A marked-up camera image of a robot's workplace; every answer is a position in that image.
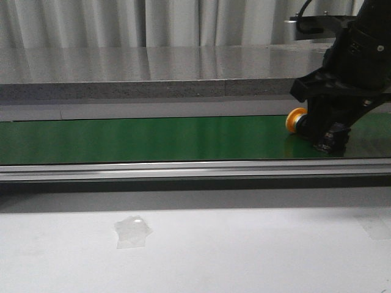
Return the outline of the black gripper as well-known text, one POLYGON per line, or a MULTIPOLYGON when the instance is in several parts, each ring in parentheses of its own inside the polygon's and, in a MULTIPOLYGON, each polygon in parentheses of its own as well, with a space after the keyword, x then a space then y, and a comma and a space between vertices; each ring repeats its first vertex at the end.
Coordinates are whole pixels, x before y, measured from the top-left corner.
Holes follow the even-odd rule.
POLYGON ((390 87, 390 1, 364 1, 357 16, 315 19, 336 39, 322 66, 297 78, 290 93, 307 100, 305 135, 313 143, 347 143, 351 126, 390 87))

